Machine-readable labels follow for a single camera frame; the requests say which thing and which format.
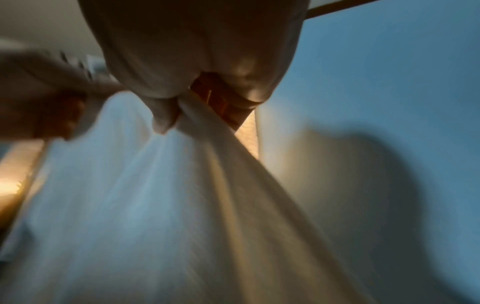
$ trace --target ceiling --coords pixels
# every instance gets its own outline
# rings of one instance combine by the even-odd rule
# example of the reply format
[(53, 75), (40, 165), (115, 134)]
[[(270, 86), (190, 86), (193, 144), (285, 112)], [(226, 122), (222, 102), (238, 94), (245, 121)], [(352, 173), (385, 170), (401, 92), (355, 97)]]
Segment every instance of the ceiling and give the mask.
[[(310, 7), (337, 0), (311, 0)], [(1, 0), (0, 38), (69, 54), (101, 56), (76, 0)]]

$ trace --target white cloth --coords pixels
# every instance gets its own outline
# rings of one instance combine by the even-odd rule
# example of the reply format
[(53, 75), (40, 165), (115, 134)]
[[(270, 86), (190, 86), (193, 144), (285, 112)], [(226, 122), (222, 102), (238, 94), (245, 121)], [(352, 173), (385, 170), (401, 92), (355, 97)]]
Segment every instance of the white cloth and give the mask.
[(167, 135), (131, 93), (56, 142), (2, 249), (0, 302), (364, 303), (284, 190), (193, 97)]

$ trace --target blue wall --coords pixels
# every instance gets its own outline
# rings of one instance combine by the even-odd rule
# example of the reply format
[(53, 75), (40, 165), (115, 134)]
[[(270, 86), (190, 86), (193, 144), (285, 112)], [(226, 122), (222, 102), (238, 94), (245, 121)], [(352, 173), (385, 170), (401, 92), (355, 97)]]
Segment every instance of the blue wall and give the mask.
[(259, 111), (263, 162), (383, 303), (480, 302), (479, 82), (480, 1), (382, 0), (307, 21)]

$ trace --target white fabric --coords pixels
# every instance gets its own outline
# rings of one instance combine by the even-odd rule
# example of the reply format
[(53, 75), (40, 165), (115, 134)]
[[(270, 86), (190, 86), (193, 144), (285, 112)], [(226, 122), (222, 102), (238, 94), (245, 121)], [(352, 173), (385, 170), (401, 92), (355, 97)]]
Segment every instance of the white fabric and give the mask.
[(366, 302), (230, 129), (195, 99), (180, 106), (161, 136), (119, 93), (83, 138), (54, 143), (2, 249), (0, 302)]

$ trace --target white sheet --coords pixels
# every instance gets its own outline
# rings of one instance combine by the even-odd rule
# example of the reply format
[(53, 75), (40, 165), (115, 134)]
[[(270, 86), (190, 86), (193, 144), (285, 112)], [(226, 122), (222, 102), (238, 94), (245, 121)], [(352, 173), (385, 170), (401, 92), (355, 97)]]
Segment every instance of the white sheet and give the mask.
[(190, 96), (166, 136), (131, 93), (56, 142), (1, 303), (364, 303), (295, 204)]

